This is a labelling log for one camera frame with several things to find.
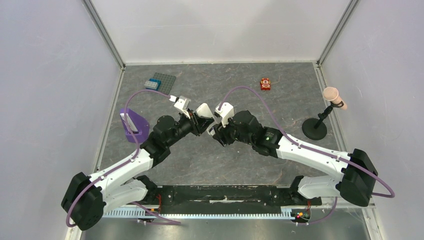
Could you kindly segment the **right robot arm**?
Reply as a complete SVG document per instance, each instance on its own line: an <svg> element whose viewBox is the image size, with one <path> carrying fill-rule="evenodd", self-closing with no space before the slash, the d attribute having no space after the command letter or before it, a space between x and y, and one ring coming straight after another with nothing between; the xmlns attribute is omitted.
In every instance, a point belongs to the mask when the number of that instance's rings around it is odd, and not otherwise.
<svg viewBox="0 0 424 240"><path fill-rule="evenodd" d="M376 180L363 170L376 174L376 169L362 150L335 151L283 135L276 128L262 126L248 110L236 113L226 124L215 124L209 133L224 147L245 143L262 156L291 160L325 173L295 177L288 191L295 204L320 197L341 197L359 207L370 203Z"/></svg>

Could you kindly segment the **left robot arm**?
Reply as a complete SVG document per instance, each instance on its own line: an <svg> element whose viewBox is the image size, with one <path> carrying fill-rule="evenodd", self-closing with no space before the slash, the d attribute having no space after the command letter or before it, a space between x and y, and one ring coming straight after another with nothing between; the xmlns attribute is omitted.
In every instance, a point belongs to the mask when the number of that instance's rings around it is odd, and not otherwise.
<svg viewBox="0 0 424 240"><path fill-rule="evenodd" d="M131 177L154 168L167 158L170 147L189 133L200 136L214 122L210 109L188 110L178 121L170 115L161 116L148 138L118 163L86 175L74 175L64 194L61 207L66 211L66 225L85 231L93 227L104 213L130 202L152 204L157 198L155 188L137 181L126 185Z"/></svg>

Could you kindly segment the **white remote control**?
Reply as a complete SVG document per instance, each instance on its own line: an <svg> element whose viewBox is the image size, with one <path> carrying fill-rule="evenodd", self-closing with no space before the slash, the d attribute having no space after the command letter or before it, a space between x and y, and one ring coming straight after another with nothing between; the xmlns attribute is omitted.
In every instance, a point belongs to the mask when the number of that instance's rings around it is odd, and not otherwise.
<svg viewBox="0 0 424 240"><path fill-rule="evenodd" d="M214 130L214 126L216 124L218 124L218 118L212 113L210 107L208 106L207 103L202 103L196 110L195 113L199 116L199 117L203 117L203 118L208 118L208 119L212 119L212 123L209 124L209 126L206 129L206 132L210 135L213 136L215 135L215 130Z"/></svg>

